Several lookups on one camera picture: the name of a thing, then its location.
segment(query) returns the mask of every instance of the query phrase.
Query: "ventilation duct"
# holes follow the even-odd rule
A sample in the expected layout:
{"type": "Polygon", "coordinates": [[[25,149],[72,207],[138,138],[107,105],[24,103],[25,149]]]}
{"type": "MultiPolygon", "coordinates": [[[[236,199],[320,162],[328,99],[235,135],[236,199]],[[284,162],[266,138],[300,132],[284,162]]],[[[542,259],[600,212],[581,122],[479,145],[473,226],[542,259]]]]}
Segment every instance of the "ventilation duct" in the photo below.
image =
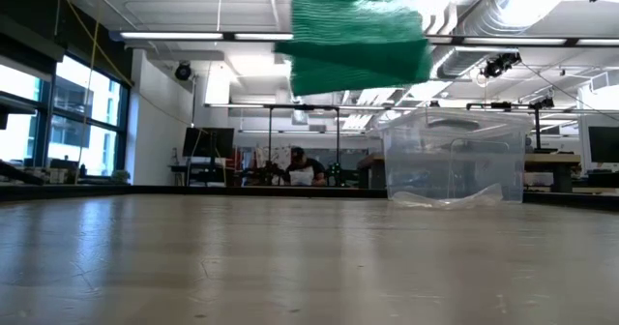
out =
{"type": "MultiPolygon", "coordinates": [[[[486,0],[457,28],[456,33],[467,36],[517,36],[548,15],[563,0],[486,0]]],[[[491,52],[459,52],[445,46],[437,47],[434,62],[446,55],[437,70],[439,78],[454,79],[463,74],[491,52]]]]}

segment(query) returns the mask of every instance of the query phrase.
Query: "clear plastic bin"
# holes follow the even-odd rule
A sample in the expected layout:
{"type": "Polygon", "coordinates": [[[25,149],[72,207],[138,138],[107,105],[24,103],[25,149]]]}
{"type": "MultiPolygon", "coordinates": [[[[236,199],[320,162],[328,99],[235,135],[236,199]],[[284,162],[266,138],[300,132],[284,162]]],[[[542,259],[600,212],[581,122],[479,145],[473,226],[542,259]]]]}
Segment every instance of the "clear plastic bin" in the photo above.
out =
{"type": "Polygon", "coordinates": [[[382,126],[390,199],[409,192],[464,198],[499,184],[503,200],[522,201],[528,115],[425,108],[382,126]]]}

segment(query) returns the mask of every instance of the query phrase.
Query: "person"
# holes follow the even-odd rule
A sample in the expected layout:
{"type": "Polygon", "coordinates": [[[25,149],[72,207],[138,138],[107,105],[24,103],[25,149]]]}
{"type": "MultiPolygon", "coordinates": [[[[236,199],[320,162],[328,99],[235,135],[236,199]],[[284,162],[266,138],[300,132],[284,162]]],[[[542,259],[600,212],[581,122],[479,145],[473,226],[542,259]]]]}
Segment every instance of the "person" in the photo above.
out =
{"type": "Polygon", "coordinates": [[[293,147],[290,150],[290,165],[284,174],[284,182],[286,185],[300,185],[292,179],[295,176],[294,174],[291,176],[291,172],[311,172],[312,186],[327,185],[327,180],[325,178],[325,167],[322,166],[319,161],[308,158],[305,150],[301,147],[293,147]]]}

